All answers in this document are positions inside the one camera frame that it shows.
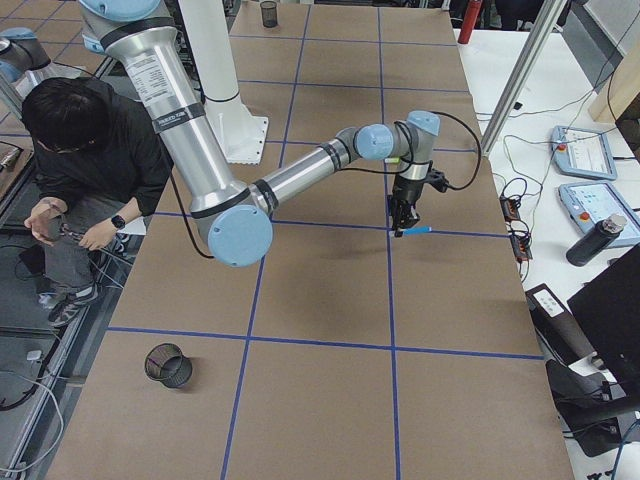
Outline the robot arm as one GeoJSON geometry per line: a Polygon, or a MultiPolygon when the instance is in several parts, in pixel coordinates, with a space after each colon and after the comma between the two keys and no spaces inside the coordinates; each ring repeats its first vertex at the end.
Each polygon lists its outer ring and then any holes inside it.
{"type": "Polygon", "coordinates": [[[1,32],[1,74],[10,83],[26,76],[33,85],[54,77],[54,65],[35,33],[26,27],[1,32]]]}
{"type": "Polygon", "coordinates": [[[387,204],[396,236],[418,222],[425,185],[446,188],[431,162],[440,120],[413,111],[392,125],[347,128],[298,161],[252,183],[235,164],[262,158],[268,119],[250,113],[237,84],[223,7],[182,2],[184,27],[198,76],[191,79],[176,49],[177,28],[161,1],[85,1],[87,48],[119,61],[192,196],[190,212],[211,254],[244,267],[268,252],[271,214],[279,205],[358,159],[397,159],[387,204]]]}

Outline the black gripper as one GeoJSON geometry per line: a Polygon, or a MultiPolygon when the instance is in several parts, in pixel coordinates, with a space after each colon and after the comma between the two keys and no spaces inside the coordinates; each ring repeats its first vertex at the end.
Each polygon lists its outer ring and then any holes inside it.
{"type": "Polygon", "coordinates": [[[409,179],[401,175],[394,177],[391,195],[388,198],[393,237],[402,237],[402,229],[413,228],[420,221],[415,204],[420,199],[425,184],[425,179],[409,179]]]}

